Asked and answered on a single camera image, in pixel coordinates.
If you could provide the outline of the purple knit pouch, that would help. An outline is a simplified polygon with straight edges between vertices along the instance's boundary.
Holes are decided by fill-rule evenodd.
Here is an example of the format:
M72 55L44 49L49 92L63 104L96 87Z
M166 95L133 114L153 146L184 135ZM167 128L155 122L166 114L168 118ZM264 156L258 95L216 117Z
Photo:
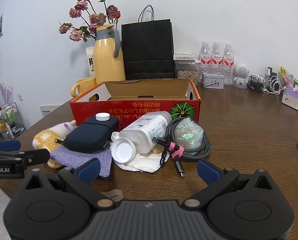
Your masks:
M97 158L100 161L100 176L107 178L110 175L112 155L109 150L97 150L93 153L70 151L60 145L50 153L50 158L63 166L78 168L79 166Z

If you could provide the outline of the navy zipper pouch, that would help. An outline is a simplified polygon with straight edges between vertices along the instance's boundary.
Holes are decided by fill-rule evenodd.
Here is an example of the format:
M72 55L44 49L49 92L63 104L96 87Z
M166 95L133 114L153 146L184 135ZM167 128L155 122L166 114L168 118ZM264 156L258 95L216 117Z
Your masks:
M71 151L92 153L105 147L118 125L119 120L114 116L108 121L97 121L93 116L69 133L64 141L55 139L55 142Z

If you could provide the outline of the yellow white plush toy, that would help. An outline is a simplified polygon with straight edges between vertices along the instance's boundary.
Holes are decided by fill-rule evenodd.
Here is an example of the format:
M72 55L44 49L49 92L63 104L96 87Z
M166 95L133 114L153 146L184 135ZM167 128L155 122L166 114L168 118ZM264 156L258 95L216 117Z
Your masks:
M64 141L66 136L76 128L77 128L76 121L72 120L70 122L62 122L51 128L45 129L39 132L33 138L33 143L32 143L33 148L35 148L36 150L45 148L50 153L52 153L53 150L55 150L60 145L55 142L55 139Z

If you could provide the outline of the iridescent plastic bag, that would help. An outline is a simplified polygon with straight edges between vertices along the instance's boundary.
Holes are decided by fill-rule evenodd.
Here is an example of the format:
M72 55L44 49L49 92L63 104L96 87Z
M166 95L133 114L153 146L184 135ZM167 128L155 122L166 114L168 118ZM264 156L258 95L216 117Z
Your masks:
M197 150L203 145L204 130L190 118L177 119L173 134L175 143L185 150Z

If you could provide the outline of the small white cap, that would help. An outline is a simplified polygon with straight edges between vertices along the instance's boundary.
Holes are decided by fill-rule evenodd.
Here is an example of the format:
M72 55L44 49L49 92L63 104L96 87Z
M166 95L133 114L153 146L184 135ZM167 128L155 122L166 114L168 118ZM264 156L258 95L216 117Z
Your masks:
M108 121L110 119L109 113L96 113L95 118L97 121Z

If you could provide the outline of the white cotton swab jar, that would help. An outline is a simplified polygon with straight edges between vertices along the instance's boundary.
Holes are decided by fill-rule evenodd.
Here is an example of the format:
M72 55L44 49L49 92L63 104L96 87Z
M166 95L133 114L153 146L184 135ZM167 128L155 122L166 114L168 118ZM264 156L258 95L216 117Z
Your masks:
M147 154L156 145L153 138L165 138L166 128L171 121L167 111L146 113L122 129L119 137L133 142L137 153Z

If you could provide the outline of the large white jar lid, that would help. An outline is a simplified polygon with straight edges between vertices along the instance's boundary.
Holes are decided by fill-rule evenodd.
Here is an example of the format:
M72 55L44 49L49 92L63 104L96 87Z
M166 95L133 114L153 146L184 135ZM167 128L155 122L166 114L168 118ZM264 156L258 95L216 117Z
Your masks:
M113 159L118 163L127 163L131 161L136 153L133 142L126 138L118 138L112 143L111 154Z

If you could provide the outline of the metal rack shelf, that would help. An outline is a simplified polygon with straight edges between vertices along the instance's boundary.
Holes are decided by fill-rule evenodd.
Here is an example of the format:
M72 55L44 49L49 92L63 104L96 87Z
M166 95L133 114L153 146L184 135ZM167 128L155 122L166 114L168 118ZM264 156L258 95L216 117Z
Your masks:
M25 131L16 102L0 106L0 141L16 140Z

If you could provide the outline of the white tissue paper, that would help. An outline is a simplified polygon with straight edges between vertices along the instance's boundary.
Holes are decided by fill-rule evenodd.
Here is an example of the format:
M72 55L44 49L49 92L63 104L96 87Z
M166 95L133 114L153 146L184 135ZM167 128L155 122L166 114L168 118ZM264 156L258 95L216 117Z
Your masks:
M125 171L154 173L161 168L161 155L162 152L150 152L147 154L136 153L135 157L127 163L114 162L119 168Z

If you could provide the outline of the yellow mug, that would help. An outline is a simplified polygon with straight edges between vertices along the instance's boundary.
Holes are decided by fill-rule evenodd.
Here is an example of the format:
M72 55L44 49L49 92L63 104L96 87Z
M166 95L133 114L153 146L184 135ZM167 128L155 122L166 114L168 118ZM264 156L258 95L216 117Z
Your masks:
M71 96L76 98L95 86L95 77L86 77L84 79L80 79L71 87Z

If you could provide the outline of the red cardboard box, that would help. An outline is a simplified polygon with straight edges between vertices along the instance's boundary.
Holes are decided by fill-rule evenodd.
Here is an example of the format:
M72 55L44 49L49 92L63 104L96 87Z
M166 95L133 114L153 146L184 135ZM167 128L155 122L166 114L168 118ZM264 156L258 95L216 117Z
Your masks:
M172 119L199 120L201 97L190 79L106 81L70 101L78 125L106 112L119 120L119 130L143 114L167 111Z

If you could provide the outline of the white tin box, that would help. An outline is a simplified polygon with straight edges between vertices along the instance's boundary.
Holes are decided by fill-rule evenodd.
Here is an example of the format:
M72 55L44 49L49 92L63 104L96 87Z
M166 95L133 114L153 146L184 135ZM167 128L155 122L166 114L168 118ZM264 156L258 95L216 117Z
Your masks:
M224 89L224 76L220 74L203 73L201 85L209 89Z

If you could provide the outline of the yellow thermos jug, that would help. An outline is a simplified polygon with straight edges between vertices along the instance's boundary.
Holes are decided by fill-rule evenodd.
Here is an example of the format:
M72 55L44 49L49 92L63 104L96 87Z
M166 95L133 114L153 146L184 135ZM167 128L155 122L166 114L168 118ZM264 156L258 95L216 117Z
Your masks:
M120 34L114 24L97 27L93 64L97 84L105 81L125 81Z

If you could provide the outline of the purple tissue pack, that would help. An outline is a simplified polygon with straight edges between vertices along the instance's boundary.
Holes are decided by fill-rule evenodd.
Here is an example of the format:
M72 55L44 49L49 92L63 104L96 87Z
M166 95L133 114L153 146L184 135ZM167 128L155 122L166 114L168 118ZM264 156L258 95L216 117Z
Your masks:
M285 87L283 89L282 103L298 111L298 91Z

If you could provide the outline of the white robot figurine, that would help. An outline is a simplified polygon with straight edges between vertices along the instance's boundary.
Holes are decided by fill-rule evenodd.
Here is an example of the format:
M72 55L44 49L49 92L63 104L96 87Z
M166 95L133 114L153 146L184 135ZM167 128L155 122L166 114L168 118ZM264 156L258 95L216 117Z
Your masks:
M234 67L235 77L233 78L233 86L241 89L247 89L246 77L249 74L249 69L244 63L237 63Z

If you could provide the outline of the clear seed container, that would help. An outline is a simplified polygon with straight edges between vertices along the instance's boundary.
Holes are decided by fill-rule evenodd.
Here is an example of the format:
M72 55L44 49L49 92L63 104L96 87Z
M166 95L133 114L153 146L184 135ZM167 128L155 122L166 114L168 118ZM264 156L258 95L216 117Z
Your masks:
M178 79L191 79L195 86L198 85L199 65L198 60L176 61L176 72Z

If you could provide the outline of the water bottle middle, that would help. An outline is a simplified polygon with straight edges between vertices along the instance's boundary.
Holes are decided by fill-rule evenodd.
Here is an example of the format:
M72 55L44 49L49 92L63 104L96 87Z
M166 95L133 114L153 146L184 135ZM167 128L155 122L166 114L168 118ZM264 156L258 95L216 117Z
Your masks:
M214 42L211 51L211 66L212 73L216 75L222 75L222 65L223 65L223 53L220 48L219 42Z

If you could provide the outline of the water bottle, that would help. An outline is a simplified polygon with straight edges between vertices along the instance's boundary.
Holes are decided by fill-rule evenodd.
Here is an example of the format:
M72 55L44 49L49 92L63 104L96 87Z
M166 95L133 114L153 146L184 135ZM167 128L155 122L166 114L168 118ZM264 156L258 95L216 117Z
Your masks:
M211 65L211 51L208 41L202 41L202 46L199 51L199 81L202 81L203 74L208 74Z
M224 66L224 84L230 86L233 83L233 69L234 69L234 53L232 46L229 43L225 44L223 54L223 66Z
M219 42L214 42L211 51L211 66L212 73L216 75L222 75L222 65L223 65L223 53L220 48Z

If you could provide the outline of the water bottle right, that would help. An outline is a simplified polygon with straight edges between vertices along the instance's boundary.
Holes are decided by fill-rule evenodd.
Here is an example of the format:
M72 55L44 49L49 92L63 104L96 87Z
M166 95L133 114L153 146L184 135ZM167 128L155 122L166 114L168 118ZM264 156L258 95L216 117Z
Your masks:
M233 69L234 69L234 53L232 46L229 43L225 44L223 54L223 66L224 66L224 84L230 86L233 83Z

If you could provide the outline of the white milk carton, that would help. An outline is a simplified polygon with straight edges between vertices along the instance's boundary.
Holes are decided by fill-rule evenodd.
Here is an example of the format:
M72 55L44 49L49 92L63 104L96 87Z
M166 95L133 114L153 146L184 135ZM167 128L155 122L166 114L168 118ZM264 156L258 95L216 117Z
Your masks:
M90 77L95 77L95 70L94 70L94 64L93 64L93 52L94 52L94 47L86 48L87 64L88 64Z

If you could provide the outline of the colourful snack packet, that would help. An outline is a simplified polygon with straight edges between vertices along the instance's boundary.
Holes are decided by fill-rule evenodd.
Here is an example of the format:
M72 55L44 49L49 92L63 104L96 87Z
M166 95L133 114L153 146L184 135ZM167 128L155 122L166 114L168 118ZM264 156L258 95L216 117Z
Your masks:
M298 87L298 79L296 79L293 74L289 73L284 67L280 67L280 74L285 87Z

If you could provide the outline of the water bottle left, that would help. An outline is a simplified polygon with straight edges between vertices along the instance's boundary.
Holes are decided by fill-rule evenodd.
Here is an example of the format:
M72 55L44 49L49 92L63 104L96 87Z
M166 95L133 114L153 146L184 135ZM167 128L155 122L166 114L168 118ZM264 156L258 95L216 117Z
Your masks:
M199 51L199 81L202 81L203 74L208 74L211 65L211 51L208 41L202 41L202 46Z

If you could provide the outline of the small white box on container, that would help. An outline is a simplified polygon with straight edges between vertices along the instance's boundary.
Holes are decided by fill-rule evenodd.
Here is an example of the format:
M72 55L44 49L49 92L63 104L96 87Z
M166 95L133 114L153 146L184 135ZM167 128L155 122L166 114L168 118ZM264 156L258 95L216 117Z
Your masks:
M173 54L174 61L195 61L196 57L192 54Z

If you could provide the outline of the black paper bag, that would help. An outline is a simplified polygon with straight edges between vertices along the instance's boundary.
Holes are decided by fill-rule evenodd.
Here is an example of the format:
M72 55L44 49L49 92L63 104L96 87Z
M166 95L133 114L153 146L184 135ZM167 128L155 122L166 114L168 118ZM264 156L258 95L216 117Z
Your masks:
M155 20L147 5L135 23L121 26L126 80L172 79L176 77L172 23Z

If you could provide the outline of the dried pink rose bouquet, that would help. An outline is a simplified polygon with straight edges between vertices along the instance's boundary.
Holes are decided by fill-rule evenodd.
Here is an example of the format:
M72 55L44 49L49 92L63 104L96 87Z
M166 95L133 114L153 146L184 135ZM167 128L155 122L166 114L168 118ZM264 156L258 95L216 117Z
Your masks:
M76 4L69 9L71 19L81 19L83 24L75 26L72 23L61 23L58 31L60 34L69 34L69 39L73 42L87 42L88 39L96 39L98 27L104 25L118 26L121 12L115 5L106 5L106 0L98 0L105 7L104 12L97 12L92 4L92 0L77 0Z

